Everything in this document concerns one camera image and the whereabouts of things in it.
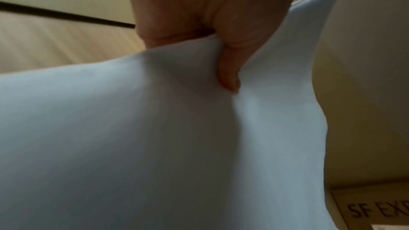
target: wooden floor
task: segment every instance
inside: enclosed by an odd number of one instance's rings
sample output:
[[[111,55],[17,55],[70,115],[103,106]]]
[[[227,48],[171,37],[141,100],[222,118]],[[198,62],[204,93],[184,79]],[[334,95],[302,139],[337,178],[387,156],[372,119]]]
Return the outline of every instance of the wooden floor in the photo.
[[[0,73],[99,62],[142,50],[130,28],[0,11]]]

